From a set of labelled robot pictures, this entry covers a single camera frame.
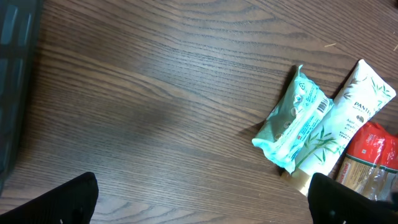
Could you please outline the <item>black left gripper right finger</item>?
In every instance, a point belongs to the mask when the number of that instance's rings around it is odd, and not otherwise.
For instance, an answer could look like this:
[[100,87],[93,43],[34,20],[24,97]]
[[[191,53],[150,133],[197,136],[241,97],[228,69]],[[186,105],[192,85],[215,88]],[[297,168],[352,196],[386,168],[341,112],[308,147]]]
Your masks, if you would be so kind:
[[316,173],[307,199],[314,224],[397,224],[397,193],[391,202],[373,201]]

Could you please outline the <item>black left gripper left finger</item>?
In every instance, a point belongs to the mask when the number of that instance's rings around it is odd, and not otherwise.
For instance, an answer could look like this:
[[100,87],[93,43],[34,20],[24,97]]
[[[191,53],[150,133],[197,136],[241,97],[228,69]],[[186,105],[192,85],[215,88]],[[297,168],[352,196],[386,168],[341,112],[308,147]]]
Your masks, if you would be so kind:
[[51,191],[1,215],[1,224],[86,224],[91,221],[99,194],[98,182],[92,172],[52,189]]

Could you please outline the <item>orange spaghetti packet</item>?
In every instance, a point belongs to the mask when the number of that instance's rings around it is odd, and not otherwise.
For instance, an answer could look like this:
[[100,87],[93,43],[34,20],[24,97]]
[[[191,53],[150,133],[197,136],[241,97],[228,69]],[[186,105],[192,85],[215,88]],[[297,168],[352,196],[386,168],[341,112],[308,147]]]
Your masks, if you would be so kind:
[[336,181],[370,200],[397,192],[397,136],[368,121],[352,138]]

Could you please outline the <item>teal wet wipes pack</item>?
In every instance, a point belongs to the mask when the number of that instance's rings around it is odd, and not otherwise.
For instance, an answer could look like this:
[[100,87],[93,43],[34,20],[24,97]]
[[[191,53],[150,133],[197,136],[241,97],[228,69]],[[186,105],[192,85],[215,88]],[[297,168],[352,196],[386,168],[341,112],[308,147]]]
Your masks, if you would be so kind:
[[310,133],[334,106],[331,98],[298,66],[281,100],[252,139],[265,157],[285,169],[295,170],[295,158]]

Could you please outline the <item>white hair product tube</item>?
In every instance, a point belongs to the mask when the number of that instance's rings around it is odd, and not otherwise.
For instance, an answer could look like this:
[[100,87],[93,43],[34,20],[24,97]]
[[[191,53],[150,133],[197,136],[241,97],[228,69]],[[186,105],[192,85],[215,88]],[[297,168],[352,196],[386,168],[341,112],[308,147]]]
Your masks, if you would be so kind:
[[313,175],[328,175],[357,131],[395,96],[393,87],[365,60],[359,60],[333,107],[295,157],[294,171],[284,172],[281,178],[307,196]]

